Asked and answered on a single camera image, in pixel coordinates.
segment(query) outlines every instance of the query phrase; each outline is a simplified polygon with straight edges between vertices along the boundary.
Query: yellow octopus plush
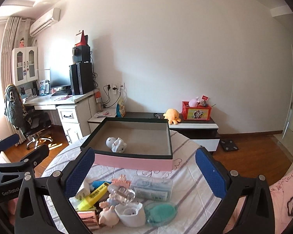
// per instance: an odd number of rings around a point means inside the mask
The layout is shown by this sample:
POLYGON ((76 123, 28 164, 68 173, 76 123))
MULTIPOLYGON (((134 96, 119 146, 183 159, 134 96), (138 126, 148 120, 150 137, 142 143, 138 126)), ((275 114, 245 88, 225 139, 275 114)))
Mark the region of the yellow octopus plush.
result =
POLYGON ((177 125, 178 122, 181 122, 181 119, 179 118, 179 112, 176 109, 168 109, 166 113, 163 114, 164 119, 168 119, 168 124, 171 125, 174 123, 174 125, 177 125))

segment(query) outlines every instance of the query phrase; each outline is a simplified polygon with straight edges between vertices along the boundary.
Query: bed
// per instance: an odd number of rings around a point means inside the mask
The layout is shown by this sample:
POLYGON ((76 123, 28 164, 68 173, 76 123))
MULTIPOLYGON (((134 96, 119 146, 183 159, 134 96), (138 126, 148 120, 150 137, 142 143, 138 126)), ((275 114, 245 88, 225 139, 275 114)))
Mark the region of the bed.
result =
MULTIPOLYGON (((80 146, 86 138, 84 137, 62 150, 46 168, 42 177, 50 176, 55 170, 63 170, 67 163, 80 153, 80 146)), ((104 227, 96 230, 95 233, 192 234, 197 233, 203 227, 221 199, 214 196, 195 163, 195 152, 199 145, 175 131, 171 131, 171 141, 174 166, 172 171, 141 171, 93 164, 87 174, 86 181, 88 183, 94 180, 111 181, 112 178, 119 177, 121 174, 125 174, 129 180, 132 180, 135 175, 170 178, 174 182, 171 202, 178 206, 178 214, 175 219, 162 227, 145 225, 139 228, 129 228, 119 222, 113 228, 104 227)), ((75 199, 71 198, 70 200, 75 206, 75 199)), ((57 228, 67 233, 50 197, 46 197, 46 202, 57 228)))

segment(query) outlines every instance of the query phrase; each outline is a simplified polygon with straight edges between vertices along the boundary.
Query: pink pillow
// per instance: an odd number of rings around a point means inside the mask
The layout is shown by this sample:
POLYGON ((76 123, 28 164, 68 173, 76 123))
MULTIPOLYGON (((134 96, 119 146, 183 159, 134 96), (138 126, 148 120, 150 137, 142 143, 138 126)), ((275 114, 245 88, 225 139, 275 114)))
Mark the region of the pink pillow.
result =
MULTIPOLYGON (((271 185, 269 189, 275 214, 275 234, 281 234, 293 218, 293 216, 288 215, 289 201, 289 213, 291 214, 291 211, 293 211, 293 170, 281 180, 271 185)), ((234 227, 244 201, 245 197, 239 199, 223 233, 227 233, 234 227)))

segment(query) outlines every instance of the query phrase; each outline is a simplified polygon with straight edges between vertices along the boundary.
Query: keyboard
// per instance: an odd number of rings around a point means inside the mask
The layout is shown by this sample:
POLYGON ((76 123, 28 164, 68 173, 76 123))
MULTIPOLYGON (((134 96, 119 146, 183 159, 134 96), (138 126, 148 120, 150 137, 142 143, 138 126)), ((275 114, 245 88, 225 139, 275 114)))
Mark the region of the keyboard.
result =
POLYGON ((52 96, 58 96, 58 95, 71 95, 71 91, 70 90, 58 90, 57 92, 52 94, 52 96))

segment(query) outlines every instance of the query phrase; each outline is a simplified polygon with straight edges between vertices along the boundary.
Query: pink storage box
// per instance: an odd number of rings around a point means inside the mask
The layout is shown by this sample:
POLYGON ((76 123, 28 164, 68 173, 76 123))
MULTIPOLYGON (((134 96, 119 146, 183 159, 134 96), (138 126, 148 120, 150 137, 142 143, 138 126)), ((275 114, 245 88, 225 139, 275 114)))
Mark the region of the pink storage box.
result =
POLYGON ((105 118, 80 147, 92 148, 95 164, 146 171, 171 171, 172 143, 167 120, 105 118), (123 153, 114 153, 107 138, 122 138, 123 153))

